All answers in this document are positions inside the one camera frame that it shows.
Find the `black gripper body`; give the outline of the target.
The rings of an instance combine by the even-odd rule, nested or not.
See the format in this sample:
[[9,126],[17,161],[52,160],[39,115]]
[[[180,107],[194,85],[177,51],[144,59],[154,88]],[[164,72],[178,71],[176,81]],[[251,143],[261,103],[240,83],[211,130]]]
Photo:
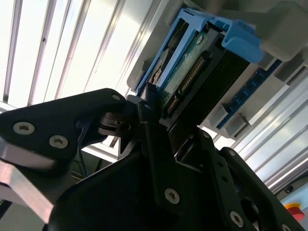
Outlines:
[[52,210],[50,231],[221,231],[208,177],[177,163],[187,207],[178,217],[154,203],[149,168],[140,154],[118,161],[67,190]]

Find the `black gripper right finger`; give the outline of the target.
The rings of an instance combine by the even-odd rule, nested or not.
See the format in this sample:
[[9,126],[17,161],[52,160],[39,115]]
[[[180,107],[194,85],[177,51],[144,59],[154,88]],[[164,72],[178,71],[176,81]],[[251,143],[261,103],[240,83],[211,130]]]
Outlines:
[[231,148],[217,150],[196,129],[203,173],[210,176],[224,231],[302,231],[303,227]]

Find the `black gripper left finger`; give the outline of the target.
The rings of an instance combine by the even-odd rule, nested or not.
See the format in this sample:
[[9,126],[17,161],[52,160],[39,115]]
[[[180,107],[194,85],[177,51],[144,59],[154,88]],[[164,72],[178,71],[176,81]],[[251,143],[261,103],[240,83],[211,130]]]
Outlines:
[[[2,113],[1,183],[41,217],[129,200],[182,216],[183,188],[155,103],[155,91],[143,100],[102,89]],[[120,139],[120,159],[68,188],[77,152],[109,135]]]

